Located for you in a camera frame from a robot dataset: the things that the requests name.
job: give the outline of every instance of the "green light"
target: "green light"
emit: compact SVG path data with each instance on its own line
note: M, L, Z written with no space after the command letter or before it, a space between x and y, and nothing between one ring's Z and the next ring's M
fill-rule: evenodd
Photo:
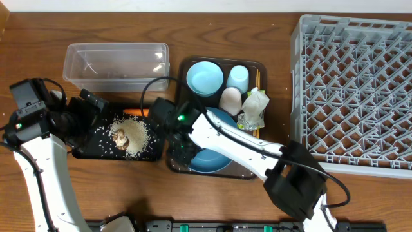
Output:
M184 116L184 115L179 115L178 120L179 120L179 121L185 120L185 116Z

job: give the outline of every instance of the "white wall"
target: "white wall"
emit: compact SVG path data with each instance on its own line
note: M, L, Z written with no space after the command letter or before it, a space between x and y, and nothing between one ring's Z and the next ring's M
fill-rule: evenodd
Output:
M411 0L0 0L11 12L397 12Z

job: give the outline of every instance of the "light blue bowl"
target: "light blue bowl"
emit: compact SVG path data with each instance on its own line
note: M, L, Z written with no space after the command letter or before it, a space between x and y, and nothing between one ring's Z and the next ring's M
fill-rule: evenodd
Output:
M223 84L223 72L217 64L201 61L189 68L186 82L197 95L209 97L216 93Z
M216 108L207 107L207 109L214 113L223 122L237 128L236 123L227 113ZM204 149L197 153L191 160L189 168L200 173L214 173L226 168L231 162L231 159L221 153Z

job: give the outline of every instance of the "table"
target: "table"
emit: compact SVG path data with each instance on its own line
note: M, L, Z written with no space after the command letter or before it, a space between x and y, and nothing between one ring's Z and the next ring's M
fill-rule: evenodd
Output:
M62 80L66 49L71 43L165 42L171 75L190 55L249 59L268 70L267 127L263 139L286 143L292 107L289 72L290 35L302 14L155 14L155 13L11 13L0 42L0 125L16 110L9 85L32 77L61 83L68 97L79 90ZM412 14L339 14L348 17L412 21ZM165 93L173 99L175 84ZM139 93L100 93L111 101L138 101ZM179 175L165 161L128 162L68 157L71 181L82 214L102 220L129 210L139 221L291 220L268 198L258 179L234 180ZM333 209L340 220L384 222L388 231L412 227L410 180L336 175L350 189L348 206ZM0 224L2 231L33 231L26 183L11 152L0 149ZM344 193L328 182L329 202Z

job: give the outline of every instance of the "black tray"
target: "black tray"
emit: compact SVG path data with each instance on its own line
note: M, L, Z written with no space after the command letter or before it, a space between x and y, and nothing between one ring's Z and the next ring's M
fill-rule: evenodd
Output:
M113 119L118 116L119 118L128 119L131 115L123 113L123 109L139 109L136 104L124 104L124 103L111 103L110 110L107 115L96 123L88 132L85 145L79 149L72 151L75 158L78 159L111 159L111 160L137 160L137 161L156 161L162 156L164 139L160 138L149 128L148 134L151 136L149 144L145 151L139 156L128 157L126 151L119 150L115 147L115 142L108 136L106 130L113 123Z
M220 59L220 58L211 58L211 57L188 57L180 64L179 68L179 75L178 78L181 79L183 82L186 82L186 75L189 71L189 68L200 61L210 61L217 64L223 71L223 84L220 89L210 97L199 97L200 101L204 106L219 108L219 100L221 94L226 88L227 78L229 76L230 70L235 67L236 65L243 65L249 71L249 87L248 91L256 87L256 71L257 69L260 71L260 81L261 81L261 89L266 90L267 88L267 71L263 64L255 61L240 61L234 59ZM178 86L176 89L176 104L181 105L187 99L189 99L190 93L181 86ZM247 93L242 95L242 102L244 102L247 98ZM238 117L232 117L235 122L238 121ZM260 129L260 134L264 133L264 128ZM168 157L166 160L167 166L175 172L178 173L186 173L186 174L194 174L194 175L208 175L213 177L228 177L228 178L236 178L236 179L253 179L255 178L255 174L251 173L247 168L243 167L242 165L232 161L226 168L223 168L220 171L214 173L198 173L197 171L191 171L189 168L185 166L179 165L175 162L172 158Z

